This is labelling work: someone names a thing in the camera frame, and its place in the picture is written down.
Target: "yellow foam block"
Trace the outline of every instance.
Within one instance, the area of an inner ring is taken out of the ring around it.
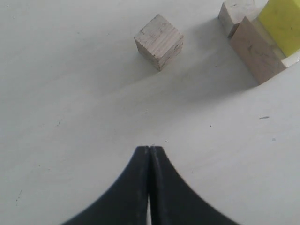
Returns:
[[[300,0],[269,0],[258,18],[286,57],[300,49]]]

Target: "white table surface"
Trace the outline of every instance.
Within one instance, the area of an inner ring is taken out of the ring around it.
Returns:
[[[300,64],[257,86],[221,4],[2,0],[0,224],[62,223],[151,144],[242,225],[299,224]],[[185,36],[162,72],[133,39],[158,13]]]

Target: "yellow block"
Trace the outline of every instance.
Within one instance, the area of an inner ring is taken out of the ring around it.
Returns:
[[[286,57],[300,49],[300,0],[269,0],[258,19]]]

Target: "wooden cube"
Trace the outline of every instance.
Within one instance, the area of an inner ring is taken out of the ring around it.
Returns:
[[[245,17],[230,44],[259,84],[295,64],[300,58],[300,51],[286,58],[257,17],[253,20]]]
[[[225,1],[218,17],[227,37],[231,38],[244,17],[251,15],[252,12],[256,10],[254,0]]]
[[[259,21],[286,57],[300,49],[300,0],[269,0]]]
[[[135,43],[139,53],[161,71],[182,50],[183,35],[157,15],[135,36]]]

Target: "light wooden block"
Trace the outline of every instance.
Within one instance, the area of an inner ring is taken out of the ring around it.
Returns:
[[[231,38],[244,17],[251,15],[252,12],[256,10],[254,0],[225,1],[218,17],[224,27],[226,35]]]
[[[258,18],[286,57],[300,49],[300,0],[269,0]]]
[[[245,17],[230,44],[259,84],[295,64],[300,58],[300,51],[286,58],[257,17],[253,20]]]
[[[182,50],[183,35],[157,15],[135,36],[135,43],[139,53],[161,71]]]

